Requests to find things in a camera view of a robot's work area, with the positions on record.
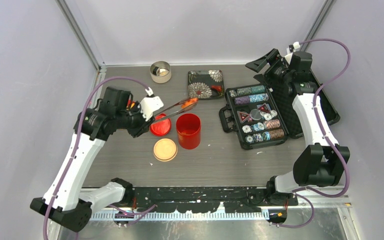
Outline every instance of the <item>small metal container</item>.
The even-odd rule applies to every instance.
[[[158,84],[166,83],[172,78],[170,64],[165,61],[154,62],[149,68],[149,72],[152,80]]]

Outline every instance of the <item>white wall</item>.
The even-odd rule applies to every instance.
[[[348,71],[326,88],[342,117],[332,130],[351,151],[349,195],[362,239],[384,239],[384,0],[337,1],[316,37],[351,51]],[[321,82],[345,65],[334,43],[312,43],[308,51]]]
[[[88,40],[107,65],[246,63],[303,40],[324,2],[75,1],[81,12],[76,18],[87,25]]]
[[[96,71],[54,0],[0,1],[0,240],[37,240],[30,210],[67,153]]]

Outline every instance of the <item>red cup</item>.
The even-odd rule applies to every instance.
[[[179,144],[184,149],[194,149],[201,142],[201,119],[192,113],[181,115],[176,121]]]

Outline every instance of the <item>white flower pattern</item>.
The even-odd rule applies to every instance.
[[[202,82],[194,82],[187,86],[189,97],[199,99],[209,99],[213,94],[210,87]]]
[[[223,75],[220,70],[209,70],[208,74],[217,83],[223,81]]]

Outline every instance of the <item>orange lid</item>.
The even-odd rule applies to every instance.
[[[162,119],[166,115],[164,113],[161,113],[160,115],[155,117],[155,120]],[[157,137],[162,137],[170,132],[172,129],[172,121],[170,118],[167,118],[166,120],[162,120],[156,123],[151,124],[149,127],[149,130],[152,134],[154,134]]]
[[[168,138],[158,140],[153,146],[154,157],[161,162],[168,162],[176,157],[178,147],[176,143]]]

